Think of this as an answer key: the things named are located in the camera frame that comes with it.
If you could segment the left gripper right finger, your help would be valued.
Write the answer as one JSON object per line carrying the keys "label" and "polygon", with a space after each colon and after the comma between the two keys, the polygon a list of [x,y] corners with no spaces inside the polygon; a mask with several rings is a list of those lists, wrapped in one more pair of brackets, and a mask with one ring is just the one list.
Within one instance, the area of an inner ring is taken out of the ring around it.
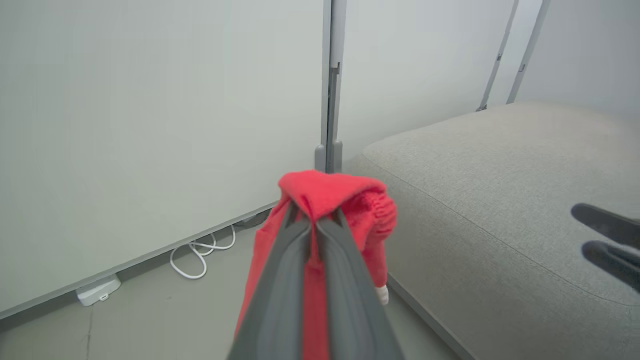
{"label": "left gripper right finger", "polygon": [[331,360],[404,360],[346,215],[316,223],[325,270],[327,344]]}

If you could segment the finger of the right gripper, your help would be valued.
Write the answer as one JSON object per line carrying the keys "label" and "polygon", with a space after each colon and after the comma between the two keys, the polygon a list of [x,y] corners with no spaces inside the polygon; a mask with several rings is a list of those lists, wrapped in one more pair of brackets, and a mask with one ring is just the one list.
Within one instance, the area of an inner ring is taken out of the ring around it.
{"label": "finger of the right gripper", "polygon": [[582,246],[582,255],[602,271],[640,292],[640,258],[637,254],[603,241],[588,241]]}
{"label": "finger of the right gripper", "polygon": [[624,246],[640,248],[640,220],[627,218],[588,203],[571,208],[574,219],[604,237]]}

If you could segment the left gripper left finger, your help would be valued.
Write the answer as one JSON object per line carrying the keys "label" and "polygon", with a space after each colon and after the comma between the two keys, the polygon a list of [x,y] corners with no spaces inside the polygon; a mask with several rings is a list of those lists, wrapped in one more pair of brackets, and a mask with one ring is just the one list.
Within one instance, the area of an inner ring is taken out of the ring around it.
{"label": "left gripper left finger", "polygon": [[229,360],[301,360],[303,357],[304,269],[310,254],[311,223],[289,205]]}

